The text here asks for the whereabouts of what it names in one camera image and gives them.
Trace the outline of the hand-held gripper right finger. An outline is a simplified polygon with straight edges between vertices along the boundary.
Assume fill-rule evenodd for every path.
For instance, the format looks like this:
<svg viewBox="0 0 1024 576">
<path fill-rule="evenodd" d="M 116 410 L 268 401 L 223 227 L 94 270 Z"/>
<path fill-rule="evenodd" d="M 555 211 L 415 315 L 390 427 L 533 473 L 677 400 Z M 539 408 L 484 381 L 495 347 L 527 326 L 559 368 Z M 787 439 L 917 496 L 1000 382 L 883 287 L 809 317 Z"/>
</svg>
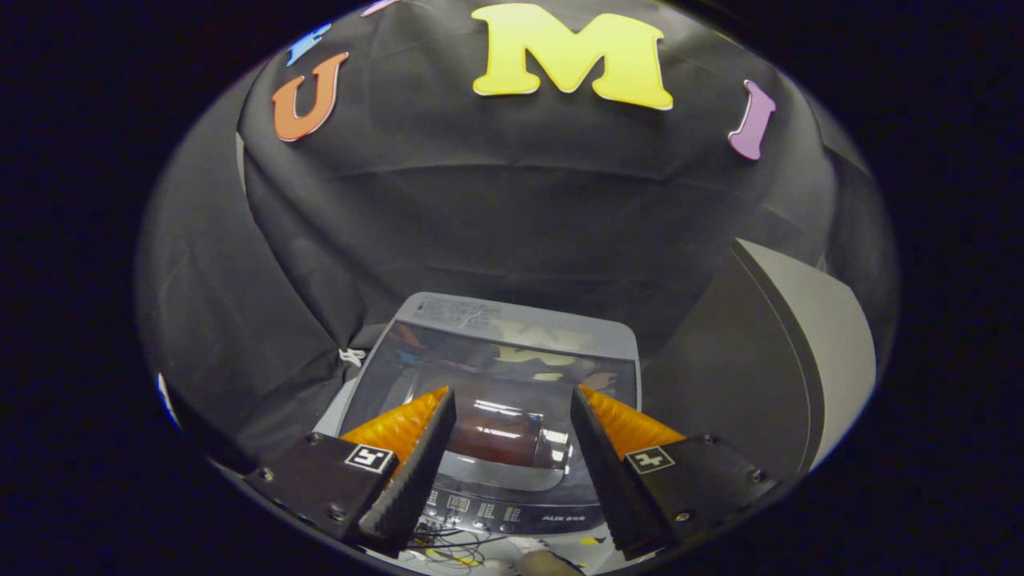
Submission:
<svg viewBox="0 0 1024 576">
<path fill-rule="evenodd" d="M 677 433 L 588 386 L 573 390 L 570 419 L 614 547 L 628 561 L 700 546 L 780 486 L 728 442 Z"/>
</svg>

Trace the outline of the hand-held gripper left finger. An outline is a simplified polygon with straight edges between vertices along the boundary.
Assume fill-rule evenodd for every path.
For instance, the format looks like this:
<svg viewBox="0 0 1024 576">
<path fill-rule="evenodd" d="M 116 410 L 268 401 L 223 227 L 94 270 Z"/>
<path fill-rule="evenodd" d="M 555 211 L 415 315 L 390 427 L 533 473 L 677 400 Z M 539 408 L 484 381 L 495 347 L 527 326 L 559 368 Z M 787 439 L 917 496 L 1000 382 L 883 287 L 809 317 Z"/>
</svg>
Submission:
<svg viewBox="0 0 1024 576">
<path fill-rule="evenodd" d="M 242 481 L 264 506 L 315 535 L 397 558 L 419 525 L 456 419 L 454 392 L 429 390 L 339 438 L 311 431 Z"/>
</svg>

